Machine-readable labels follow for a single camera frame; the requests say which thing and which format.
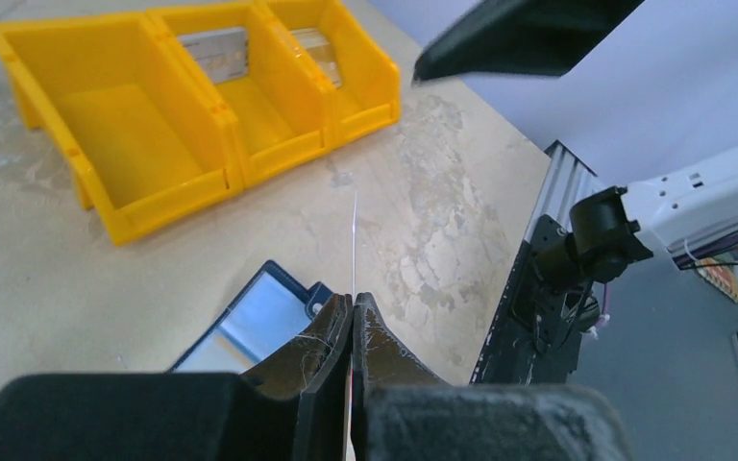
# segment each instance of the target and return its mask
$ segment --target black bracket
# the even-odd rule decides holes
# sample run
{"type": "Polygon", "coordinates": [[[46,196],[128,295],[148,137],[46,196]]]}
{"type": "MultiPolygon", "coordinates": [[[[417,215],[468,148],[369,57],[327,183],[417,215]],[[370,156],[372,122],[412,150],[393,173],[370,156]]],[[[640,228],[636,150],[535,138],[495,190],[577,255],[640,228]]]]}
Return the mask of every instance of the black bracket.
{"type": "Polygon", "coordinates": [[[569,313],[587,288],[553,290],[538,274],[536,257],[563,242],[567,231],[541,216],[530,242],[522,242],[482,345],[471,383],[563,383],[578,366],[583,322],[571,325],[569,313]]]}

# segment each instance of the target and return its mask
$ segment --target white cable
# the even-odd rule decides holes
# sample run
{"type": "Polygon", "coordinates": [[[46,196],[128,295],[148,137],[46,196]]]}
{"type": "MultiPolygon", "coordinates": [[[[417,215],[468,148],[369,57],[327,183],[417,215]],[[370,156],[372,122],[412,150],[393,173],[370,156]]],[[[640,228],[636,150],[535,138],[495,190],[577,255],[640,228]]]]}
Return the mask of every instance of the white cable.
{"type": "Polygon", "coordinates": [[[689,239],[688,238],[683,239],[683,250],[686,252],[686,255],[689,256],[692,262],[695,263],[695,265],[697,265],[700,262],[694,255],[692,255],[692,252],[689,251],[689,239]]]}

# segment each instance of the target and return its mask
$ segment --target yellow storage bin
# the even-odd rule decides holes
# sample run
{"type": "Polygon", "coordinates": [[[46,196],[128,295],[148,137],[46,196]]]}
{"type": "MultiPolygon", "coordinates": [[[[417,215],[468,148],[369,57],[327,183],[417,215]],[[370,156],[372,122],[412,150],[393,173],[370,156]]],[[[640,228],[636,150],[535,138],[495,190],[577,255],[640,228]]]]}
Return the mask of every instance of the yellow storage bin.
{"type": "Polygon", "coordinates": [[[326,87],[299,61],[275,21],[252,3],[152,9],[147,12],[171,36],[174,56],[218,105],[232,109],[245,184],[253,186],[302,162],[321,157],[333,146],[326,87]],[[248,35],[248,74],[213,84],[178,36],[244,27],[248,35]]]}
{"type": "Polygon", "coordinates": [[[337,0],[257,0],[282,23],[285,39],[305,55],[318,79],[334,93],[335,144],[340,146],[400,119],[400,74],[349,10],[337,0]],[[342,85],[335,88],[288,31],[318,29],[334,48],[342,85]]]}
{"type": "Polygon", "coordinates": [[[28,128],[43,128],[115,244],[243,189],[235,122],[143,13],[0,23],[28,128]]]}

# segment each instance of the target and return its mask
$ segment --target metal part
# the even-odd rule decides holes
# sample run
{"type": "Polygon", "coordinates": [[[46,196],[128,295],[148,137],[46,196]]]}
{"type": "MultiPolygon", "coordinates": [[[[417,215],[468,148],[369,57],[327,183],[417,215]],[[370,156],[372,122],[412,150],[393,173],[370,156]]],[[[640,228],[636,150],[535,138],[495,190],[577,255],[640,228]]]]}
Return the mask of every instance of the metal part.
{"type": "Polygon", "coordinates": [[[525,231],[525,241],[530,241],[535,223],[544,215],[552,217],[564,230],[573,231],[570,208],[605,189],[595,173],[561,142],[554,142],[545,154],[551,158],[550,168],[525,231]]]}
{"type": "Polygon", "coordinates": [[[453,387],[374,298],[334,295],[304,333],[234,374],[21,378],[0,394],[0,459],[629,459],[614,412],[566,387],[453,387]]]}
{"type": "MultiPolygon", "coordinates": [[[[471,384],[563,383],[576,369],[581,334],[562,317],[568,292],[552,290],[535,270],[536,256],[566,238],[559,229],[542,216],[519,248],[471,384]]],[[[578,285],[579,293],[585,285],[578,285]]]]}

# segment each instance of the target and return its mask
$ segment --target gray floor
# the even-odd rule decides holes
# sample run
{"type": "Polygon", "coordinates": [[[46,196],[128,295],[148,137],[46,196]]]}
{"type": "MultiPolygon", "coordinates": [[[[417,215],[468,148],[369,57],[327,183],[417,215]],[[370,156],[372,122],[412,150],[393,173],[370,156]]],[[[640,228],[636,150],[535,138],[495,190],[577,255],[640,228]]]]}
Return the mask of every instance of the gray floor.
{"type": "Polygon", "coordinates": [[[738,459],[738,304],[660,259],[630,267],[609,297],[570,382],[612,402],[636,459],[738,459]]]}

